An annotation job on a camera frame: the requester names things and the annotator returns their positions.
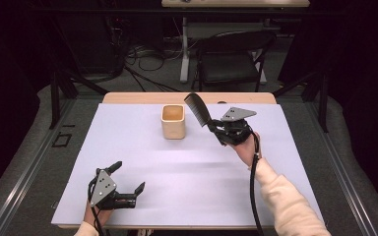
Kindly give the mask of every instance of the beige square container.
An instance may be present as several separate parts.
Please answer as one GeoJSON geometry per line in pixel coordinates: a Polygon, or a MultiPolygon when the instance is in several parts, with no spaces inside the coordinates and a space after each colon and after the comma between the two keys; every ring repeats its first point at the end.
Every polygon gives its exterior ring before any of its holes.
{"type": "Polygon", "coordinates": [[[185,138],[185,106],[169,104],[162,108],[161,127],[166,139],[181,140],[185,138]]]}

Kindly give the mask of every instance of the gray floor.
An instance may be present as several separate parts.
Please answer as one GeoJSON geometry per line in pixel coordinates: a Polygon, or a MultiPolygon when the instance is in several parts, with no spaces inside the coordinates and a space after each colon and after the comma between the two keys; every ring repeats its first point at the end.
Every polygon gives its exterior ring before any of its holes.
{"type": "MultiPolygon", "coordinates": [[[[280,87],[277,77],[289,44],[290,39],[279,38],[269,52],[265,64],[268,82],[260,87],[260,91],[274,91],[280,87]]],[[[143,68],[160,65],[157,58],[151,57],[141,62],[143,68]]],[[[196,63],[191,60],[188,84],[179,82],[180,63],[180,58],[166,60],[161,69],[153,72],[141,70],[137,64],[130,67],[153,81],[190,91],[196,63]]],[[[141,83],[147,91],[158,90],[150,83],[141,83]]],[[[141,90],[128,72],[99,85],[111,91],[141,90]]],[[[59,229],[49,221],[54,212],[52,204],[61,196],[95,108],[101,101],[101,96],[94,91],[82,85],[77,85],[77,88],[80,91],[78,99],[61,97],[63,117],[54,131],[48,130],[51,122],[49,88],[38,93],[41,104],[34,124],[0,180],[0,234],[74,234],[75,230],[59,229]],[[50,147],[58,132],[74,134],[68,148],[50,147]]],[[[209,90],[252,91],[252,87],[209,90]]],[[[307,174],[324,218],[329,219],[328,228],[333,235],[378,235],[378,196],[353,158],[341,107],[329,100],[330,133],[324,134],[315,124],[314,104],[304,104],[298,98],[301,91],[302,88],[295,88],[278,98],[278,103],[283,106],[305,168],[313,170],[307,174]]]]}

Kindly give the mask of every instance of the chair seat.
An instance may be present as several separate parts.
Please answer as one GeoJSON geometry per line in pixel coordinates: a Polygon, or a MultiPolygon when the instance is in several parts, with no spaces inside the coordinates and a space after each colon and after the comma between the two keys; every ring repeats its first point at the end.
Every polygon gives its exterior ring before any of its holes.
{"type": "Polygon", "coordinates": [[[205,54],[200,73],[205,84],[260,80],[260,74],[248,52],[205,54]]]}

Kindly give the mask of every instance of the person's right hand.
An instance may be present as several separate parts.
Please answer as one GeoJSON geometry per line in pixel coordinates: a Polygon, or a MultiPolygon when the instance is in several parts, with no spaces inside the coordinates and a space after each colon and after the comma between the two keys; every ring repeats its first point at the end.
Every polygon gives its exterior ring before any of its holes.
{"type": "MultiPolygon", "coordinates": [[[[260,143],[259,134],[257,132],[254,132],[254,134],[257,136],[259,143],[260,143]]],[[[229,146],[232,147],[235,150],[235,152],[237,152],[240,159],[248,167],[251,167],[251,165],[253,164],[253,155],[254,155],[254,152],[255,152],[255,144],[254,144],[253,134],[251,134],[244,143],[239,144],[237,146],[234,146],[234,145],[229,145],[229,146]]]]}

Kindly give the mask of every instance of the table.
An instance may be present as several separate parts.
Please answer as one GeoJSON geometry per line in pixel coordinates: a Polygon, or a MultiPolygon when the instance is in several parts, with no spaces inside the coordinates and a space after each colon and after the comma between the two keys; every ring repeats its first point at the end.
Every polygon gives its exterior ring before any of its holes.
{"type": "MultiPolygon", "coordinates": [[[[87,182],[92,179],[95,169],[123,160],[123,167],[112,174],[118,185],[117,191],[131,192],[143,181],[146,181],[146,189],[137,200],[136,208],[117,210],[107,222],[107,227],[255,228],[252,213],[246,213],[251,212],[249,172],[240,160],[233,157],[232,149],[221,147],[208,129],[199,126],[189,109],[185,112],[185,139],[169,141],[162,138],[159,122],[162,105],[184,103],[183,98],[187,94],[108,93],[99,105],[52,223],[63,228],[77,227],[83,212],[83,201],[79,199],[86,198],[87,182]]],[[[230,104],[213,104],[223,101],[260,111],[257,119],[262,123],[261,134],[269,137],[262,142],[263,149],[267,150],[264,155],[285,156],[283,161],[271,157],[268,160],[298,186],[322,219],[283,112],[273,95],[250,92],[198,94],[208,103],[214,118],[217,112],[222,113],[229,107],[230,104]]],[[[250,123],[255,130],[260,123],[257,119],[251,119],[250,123]]],[[[271,227],[273,216],[261,200],[259,188],[256,186],[256,203],[261,222],[264,227],[271,227]]]]}
{"type": "MultiPolygon", "coordinates": [[[[183,2],[181,0],[162,0],[163,7],[170,8],[306,8],[309,6],[308,0],[191,0],[183,2]]],[[[188,22],[183,17],[182,40],[183,56],[182,69],[180,72],[180,82],[187,83],[189,71],[189,50],[188,50],[188,22]]],[[[266,82],[266,77],[262,74],[261,83],[266,82]]]]}

